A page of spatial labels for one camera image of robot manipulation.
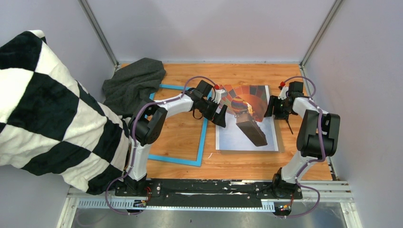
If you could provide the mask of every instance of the light blue picture frame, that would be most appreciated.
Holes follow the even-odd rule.
[[[178,86],[178,85],[161,84],[160,88],[174,89],[174,90],[181,90],[181,91],[183,90],[183,86]],[[154,100],[154,97],[155,97],[155,93],[150,94],[150,99],[151,100]],[[176,163],[176,164],[181,164],[181,165],[191,165],[191,166],[200,167],[202,165],[201,162],[202,162],[202,159],[203,159],[204,142],[206,141],[207,123],[208,123],[208,120],[206,118],[203,118],[203,125],[201,126],[201,134],[200,134],[200,141],[199,141],[199,149],[197,151],[197,159],[195,161],[188,160],[188,159],[172,158],[172,157],[154,155],[154,154],[148,155],[148,159],[162,161],[162,162]]]

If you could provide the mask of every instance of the black and white checkered fabric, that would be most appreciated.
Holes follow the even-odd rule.
[[[0,47],[0,165],[100,194],[122,175],[128,148],[126,123],[71,77],[42,31]]]

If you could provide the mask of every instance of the dark gray towel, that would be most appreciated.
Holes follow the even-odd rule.
[[[163,63],[150,58],[119,69],[102,85],[104,105],[118,115],[132,116],[142,99],[157,92],[165,73]]]

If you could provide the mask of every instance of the wooden tabletop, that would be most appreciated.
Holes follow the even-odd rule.
[[[192,76],[206,76],[217,84],[269,85],[273,95],[279,94],[281,81],[300,76],[297,64],[164,64],[167,72],[163,84],[183,86]],[[196,87],[199,79],[188,86]],[[178,95],[180,91],[160,89],[155,100]],[[201,167],[148,160],[149,178],[244,179],[270,180],[280,167],[286,165],[297,152],[296,141],[302,119],[290,115],[289,123],[280,121],[285,152],[266,154],[220,154],[215,150],[215,125],[209,122]],[[158,140],[150,154],[196,160],[202,120],[191,113],[181,113],[166,119]],[[332,180],[326,162],[315,164],[303,180]]]

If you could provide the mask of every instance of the gray wall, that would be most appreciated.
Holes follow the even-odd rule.
[[[341,116],[333,158],[365,228],[401,227],[403,2],[346,0],[307,65]]]
[[[119,61],[300,61],[334,0],[89,0]]]
[[[14,0],[0,8],[0,46],[25,30],[40,29],[48,45],[98,100],[114,70],[78,1]],[[0,227],[55,227],[68,185],[60,176],[34,176],[0,167]]]

